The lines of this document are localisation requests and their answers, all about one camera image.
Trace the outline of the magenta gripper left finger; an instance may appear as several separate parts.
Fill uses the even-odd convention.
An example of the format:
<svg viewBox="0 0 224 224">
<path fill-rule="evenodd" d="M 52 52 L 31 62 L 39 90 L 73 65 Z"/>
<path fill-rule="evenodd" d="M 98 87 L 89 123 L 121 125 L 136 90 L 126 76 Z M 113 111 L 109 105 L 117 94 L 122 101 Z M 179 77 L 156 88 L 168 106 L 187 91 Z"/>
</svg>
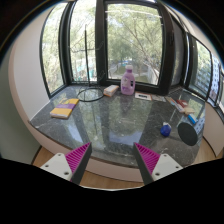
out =
<svg viewBox="0 0 224 224">
<path fill-rule="evenodd" d="M 91 143 L 86 143 L 67 154 L 57 153 L 41 168 L 79 185 L 92 153 Z"/>
</svg>

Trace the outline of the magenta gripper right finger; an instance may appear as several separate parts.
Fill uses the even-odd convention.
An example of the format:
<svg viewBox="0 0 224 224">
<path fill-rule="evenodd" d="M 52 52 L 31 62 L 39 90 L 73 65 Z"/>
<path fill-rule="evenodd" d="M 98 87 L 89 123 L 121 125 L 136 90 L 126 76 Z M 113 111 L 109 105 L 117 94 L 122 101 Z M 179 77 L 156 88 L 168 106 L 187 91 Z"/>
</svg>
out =
<svg viewBox="0 0 224 224">
<path fill-rule="evenodd" d="M 133 144 L 133 154 L 145 185 L 182 169 L 168 154 L 158 154 L 139 143 Z"/>
</svg>

